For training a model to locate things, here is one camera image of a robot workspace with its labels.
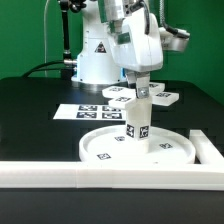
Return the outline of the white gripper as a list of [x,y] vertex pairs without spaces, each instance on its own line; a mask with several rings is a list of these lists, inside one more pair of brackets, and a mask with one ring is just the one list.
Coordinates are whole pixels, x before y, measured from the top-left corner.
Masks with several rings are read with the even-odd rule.
[[98,7],[114,62],[128,69],[128,87],[136,97],[148,98],[148,72],[162,68],[164,49],[183,51],[190,34],[165,22],[164,0],[160,0],[161,25],[147,0],[98,0]]

